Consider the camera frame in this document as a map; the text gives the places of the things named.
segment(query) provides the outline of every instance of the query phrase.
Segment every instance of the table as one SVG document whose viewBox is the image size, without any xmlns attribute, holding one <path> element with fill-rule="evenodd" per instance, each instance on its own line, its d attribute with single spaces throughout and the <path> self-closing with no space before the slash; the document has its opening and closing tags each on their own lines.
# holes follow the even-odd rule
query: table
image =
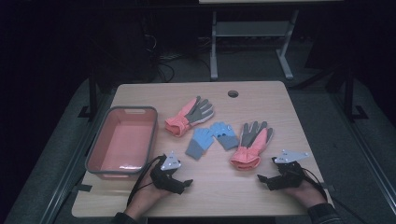
<svg viewBox="0 0 396 224">
<path fill-rule="evenodd" d="M 164 128 L 164 120 L 197 95 L 208 99 L 215 115 L 194 128 L 208 128 L 216 121 L 231 124 L 239 136 L 242 125 L 254 120 L 266 120 L 274 128 L 268 148 L 261 154 L 262 162 L 253 171 L 235 170 L 229 163 L 234 150 L 225 151 L 215 140 L 198 161 L 185 155 L 193 130 L 178 138 Z M 256 174 L 279 175 L 271 158 L 282 149 L 308 152 L 311 156 L 300 164 L 323 178 L 304 135 L 288 92 L 279 81 L 205 82 L 166 84 L 127 84 L 119 86 L 113 103 L 116 105 L 151 105 L 159 113 L 159 131 L 154 155 L 174 151 L 182 166 L 174 178 L 193 179 L 183 194 L 173 194 L 156 204 L 147 217 L 232 217 L 232 216 L 286 216 L 305 214 L 305 210 L 291 197 L 280 191 L 271 191 L 260 183 Z M 133 180 L 103 180 L 86 173 L 82 184 L 92 186 L 90 191 L 79 191 L 72 214 L 75 217 L 113 217 L 123 211 Z"/>
</svg>

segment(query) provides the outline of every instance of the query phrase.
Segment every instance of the hand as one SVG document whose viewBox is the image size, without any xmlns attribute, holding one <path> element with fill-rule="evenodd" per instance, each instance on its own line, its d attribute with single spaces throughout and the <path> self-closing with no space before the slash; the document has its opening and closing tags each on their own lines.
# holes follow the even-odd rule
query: hand
<svg viewBox="0 0 396 224">
<path fill-rule="evenodd" d="M 153 167 L 148 170 L 139 186 L 139 188 L 143 186 L 145 187 L 137 191 L 128 207 L 124 211 L 126 215 L 133 218 L 134 220 L 138 220 L 161 198 L 172 194 L 172 192 L 168 190 L 155 188 L 155 186 L 152 184 L 151 177 L 149 176 L 152 168 Z"/>
<path fill-rule="evenodd" d="M 303 180 L 298 188 L 287 188 L 283 189 L 283 191 L 295 198 L 306 209 L 314 205 L 327 202 L 321 193 L 306 180 Z"/>
</svg>

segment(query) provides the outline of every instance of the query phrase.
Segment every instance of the red plastic bin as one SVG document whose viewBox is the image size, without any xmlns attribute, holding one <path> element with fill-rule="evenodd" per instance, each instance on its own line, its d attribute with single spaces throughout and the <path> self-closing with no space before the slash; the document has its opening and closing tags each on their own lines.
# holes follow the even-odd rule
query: red plastic bin
<svg viewBox="0 0 396 224">
<path fill-rule="evenodd" d="M 158 113 L 151 106 L 110 108 L 93 140 L 85 167 L 100 177 L 129 177 L 150 159 L 158 129 Z"/>
</svg>

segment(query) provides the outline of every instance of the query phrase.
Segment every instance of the dark background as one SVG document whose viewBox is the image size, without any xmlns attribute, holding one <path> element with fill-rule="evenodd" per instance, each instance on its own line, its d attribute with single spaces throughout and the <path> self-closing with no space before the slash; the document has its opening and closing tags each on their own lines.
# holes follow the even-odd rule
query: dark background
<svg viewBox="0 0 396 224">
<path fill-rule="evenodd" d="M 139 48 L 145 45 L 139 31 L 142 24 L 139 18 L 145 13 L 135 12 L 131 16 L 118 11 L 110 16 L 112 20 L 107 20 L 108 14 L 104 17 L 95 10 L 84 13 L 76 10 L 78 6 L 97 4 L 97 1 L 1 1 L 0 221 L 18 197 L 73 93 L 93 67 L 99 70 L 96 72 L 98 81 L 102 80 L 102 91 L 120 82 L 149 82 L 155 76 L 152 70 L 155 55 L 147 55 Z M 302 9 L 293 34 L 294 39 L 309 36 L 316 40 L 306 66 L 326 69 L 338 62 L 351 64 L 355 77 L 370 89 L 394 125 L 395 9 L 395 4 L 388 1 L 374 0 L 346 1 L 341 8 L 329 7 L 323 15 Z M 312 21 L 312 16 L 320 20 Z M 179 10 L 172 14 L 160 11 L 154 18 L 155 22 L 143 28 L 156 34 L 163 44 L 183 46 L 181 49 L 188 53 L 195 53 L 191 46 L 197 36 L 210 36 L 208 11 Z M 132 43 L 119 35 L 124 34 L 125 24 L 135 28 L 129 30 L 130 36 L 135 37 Z M 134 63 L 117 63 L 108 58 L 87 34 L 105 51 L 135 59 Z M 123 45 L 135 49 L 125 52 Z M 106 66 L 94 66 L 98 62 Z M 116 75 L 108 77 L 114 70 Z M 146 71 L 148 75 L 137 77 L 134 71 Z"/>
</svg>

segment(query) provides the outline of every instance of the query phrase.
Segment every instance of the glove finger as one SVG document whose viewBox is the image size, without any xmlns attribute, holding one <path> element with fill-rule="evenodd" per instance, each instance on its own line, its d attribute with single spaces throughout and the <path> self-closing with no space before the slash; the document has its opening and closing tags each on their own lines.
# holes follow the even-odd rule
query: glove finger
<svg viewBox="0 0 396 224">
<path fill-rule="evenodd" d="M 262 129 L 264 129 L 264 128 L 267 127 L 267 125 L 268 125 L 267 121 L 263 121 L 263 122 L 260 124 L 260 127 L 259 127 L 258 130 L 257 130 L 257 133 L 261 132 Z"/>
<path fill-rule="evenodd" d="M 212 109 L 212 107 L 213 107 L 212 104 L 206 104 L 206 105 L 200 107 L 199 109 L 200 109 L 201 113 L 204 114 L 206 111 Z"/>
<path fill-rule="evenodd" d="M 205 122 L 207 120 L 209 120 L 210 118 L 213 117 L 213 115 L 215 115 L 215 113 L 213 112 L 213 110 L 208 110 L 206 111 L 203 115 L 202 115 L 202 119 L 200 119 L 201 123 Z"/>
<path fill-rule="evenodd" d="M 244 124 L 244 129 L 242 130 L 241 136 L 243 136 L 244 133 L 248 133 L 248 124 L 247 123 Z"/>
<path fill-rule="evenodd" d="M 267 130 L 267 141 L 266 141 L 266 145 L 268 145 L 268 143 L 271 141 L 273 135 L 274 135 L 274 129 L 269 128 L 269 129 Z"/>
<path fill-rule="evenodd" d="M 202 111 L 201 116 L 204 118 L 211 113 L 213 113 L 213 105 L 210 105 L 210 107 L 206 111 Z"/>
<path fill-rule="evenodd" d="M 235 132 L 233 131 L 233 127 L 232 127 L 231 125 L 227 125 L 227 126 L 225 127 L 225 132 L 226 132 L 227 134 L 230 134 L 230 135 L 235 135 Z"/>
<path fill-rule="evenodd" d="M 222 129 L 224 129 L 224 127 L 226 127 L 226 125 L 225 125 L 225 123 L 223 122 L 223 121 L 221 121 L 221 122 L 216 122 L 217 123 L 217 126 L 216 126 L 216 128 L 220 131 L 220 130 L 222 130 Z"/>
<path fill-rule="evenodd" d="M 197 96 L 195 99 L 190 100 L 185 106 L 181 108 L 181 115 L 192 114 L 197 106 L 197 103 L 200 101 L 201 97 Z"/>
<path fill-rule="evenodd" d="M 209 104 L 209 101 L 207 99 L 204 99 L 201 103 L 198 104 L 198 108 L 203 108 L 204 106 L 206 106 L 207 104 Z"/>
<path fill-rule="evenodd" d="M 198 139 L 201 136 L 201 131 L 202 131 L 202 129 L 200 129 L 200 128 L 195 129 L 194 134 L 192 135 L 192 138 Z"/>
<path fill-rule="evenodd" d="M 209 138 L 209 137 L 212 138 L 212 131 L 210 129 L 205 128 L 205 130 L 203 131 L 203 135 L 206 138 Z"/>
<path fill-rule="evenodd" d="M 213 131 L 216 131 L 218 129 L 220 129 L 220 122 L 215 122 L 210 126 L 210 129 L 212 129 Z"/>
<path fill-rule="evenodd" d="M 257 148 L 258 150 L 264 150 L 267 142 L 267 129 L 263 129 L 254 139 L 251 147 Z"/>
<path fill-rule="evenodd" d="M 258 128 L 259 128 L 259 122 L 258 121 L 254 121 L 253 122 L 253 124 L 251 125 L 251 127 L 250 127 L 250 130 L 249 130 L 249 132 L 251 133 L 251 132 L 257 132 L 257 130 L 258 130 Z"/>
</svg>

